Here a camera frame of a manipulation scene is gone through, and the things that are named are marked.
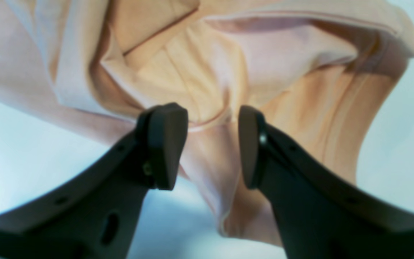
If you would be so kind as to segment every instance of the white background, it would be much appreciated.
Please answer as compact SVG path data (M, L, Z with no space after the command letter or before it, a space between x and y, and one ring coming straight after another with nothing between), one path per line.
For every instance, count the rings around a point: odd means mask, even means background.
M414 0L391 0L414 21ZM0 104L0 213L84 170L107 147ZM414 212L414 59L363 143L358 184ZM148 193L129 259L284 259L279 247L221 238L196 188Z

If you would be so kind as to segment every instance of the pink fabric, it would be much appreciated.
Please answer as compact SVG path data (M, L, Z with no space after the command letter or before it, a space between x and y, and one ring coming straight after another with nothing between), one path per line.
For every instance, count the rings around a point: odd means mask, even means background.
M240 106L355 184L363 137L413 56L413 24L384 0L0 1L1 102L108 145L142 110L179 103L180 175L219 232L280 246L269 202L243 184Z

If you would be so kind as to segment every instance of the mounting hole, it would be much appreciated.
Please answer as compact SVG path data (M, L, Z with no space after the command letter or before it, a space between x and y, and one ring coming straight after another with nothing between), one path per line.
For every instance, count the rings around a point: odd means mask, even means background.
M349 202L351 204L358 204L358 203L360 203L360 201L358 199L352 198L352 197L347 198L346 199L346 202Z
M108 245L113 241L119 228L119 217L116 213L111 213L106 219L103 225L103 234L100 242L104 245Z
M60 197L60 198L56 199L54 204L55 205L62 205L64 203L66 203L67 201L68 201L68 197L63 196L63 197Z

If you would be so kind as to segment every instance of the garment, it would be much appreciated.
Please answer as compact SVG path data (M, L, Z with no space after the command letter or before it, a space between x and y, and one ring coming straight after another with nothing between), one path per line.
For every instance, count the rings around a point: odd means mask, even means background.
M1 102L107 145L177 102L189 112L179 174L219 232L278 246L269 202L243 184L240 106L355 184L412 57L414 25L384 0L0 1Z

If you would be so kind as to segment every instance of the peach cloth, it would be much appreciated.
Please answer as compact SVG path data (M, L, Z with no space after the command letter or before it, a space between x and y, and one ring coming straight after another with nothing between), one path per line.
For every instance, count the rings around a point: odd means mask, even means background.
M107 145L144 109L179 103L180 174L219 232L278 246L269 202L243 184L240 106L355 184L411 57L414 25L384 0L0 0L2 103Z

